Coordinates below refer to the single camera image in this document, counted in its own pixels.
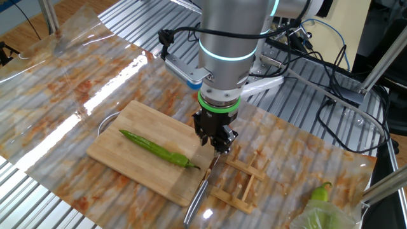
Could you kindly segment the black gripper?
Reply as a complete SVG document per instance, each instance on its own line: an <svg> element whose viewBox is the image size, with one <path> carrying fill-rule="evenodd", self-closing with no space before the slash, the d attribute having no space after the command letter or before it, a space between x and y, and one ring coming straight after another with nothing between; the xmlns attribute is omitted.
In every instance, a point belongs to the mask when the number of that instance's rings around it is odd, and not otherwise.
<svg viewBox="0 0 407 229"><path fill-rule="evenodd" d="M230 128L230 123L237 118L238 109L220 113L201 108L198 114L193 115L195 134L200 139L200 145L207 144L208 138L216 153L229 153L233 141L238 137L238 132Z"/></svg>

